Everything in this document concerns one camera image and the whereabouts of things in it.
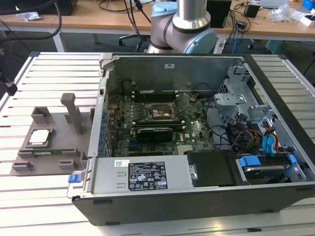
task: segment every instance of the aluminum extrusion table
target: aluminum extrusion table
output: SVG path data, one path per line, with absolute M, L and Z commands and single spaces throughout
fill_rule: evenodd
M 262 230 L 251 236 L 314 235 L 315 198 L 278 213 L 95 227 L 66 197 L 68 176 L 10 177 L 12 161 L 32 122 L 34 106 L 64 112 L 66 108 L 60 103 L 63 92 L 75 93 L 75 103 L 81 111 L 95 105 L 100 79 L 98 58 L 99 53 L 41 53 L 29 57 L 16 77 L 19 91 L 14 97 L 2 99 L 0 235 L 238 236 L 247 233 L 248 228 Z M 314 140 L 314 88 L 288 60 L 266 55 L 254 58 Z

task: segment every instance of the warning label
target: warning label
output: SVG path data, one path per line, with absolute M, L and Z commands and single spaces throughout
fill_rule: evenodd
M 129 163 L 130 191 L 167 189 L 165 163 Z

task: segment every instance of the gray cylinder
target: gray cylinder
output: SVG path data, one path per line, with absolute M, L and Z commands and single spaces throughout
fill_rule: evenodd
M 195 30 L 210 23 L 207 0 L 177 0 L 177 12 L 173 17 L 175 27 Z

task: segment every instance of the white label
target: white label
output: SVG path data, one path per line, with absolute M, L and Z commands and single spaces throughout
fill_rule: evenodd
M 166 181 L 159 181 L 157 182 L 158 185 L 166 185 Z
M 128 167 L 129 160 L 115 160 L 114 167 Z
M 175 68 L 175 64 L 165 64 L 164 65 L 164 69 L 174 69 Z

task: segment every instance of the connector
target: connector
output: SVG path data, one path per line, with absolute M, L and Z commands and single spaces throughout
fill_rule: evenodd
M 237 22 L 235 23 L 235 26 L 236 26 L 236 28 L 239 29 L 239 30 L 245 30 L 245 29 L 246 29 L 246 26 L 247 26 L 247 23 L 244 22 L 244 21 L 237 21 Z
M 250 119 L 248 118 L 247 115 L 243 114 L 243 113 L 240 113 L 239 114 L 239 118 L 241 121 L 244 121 L 244 122 L 248 122 Z

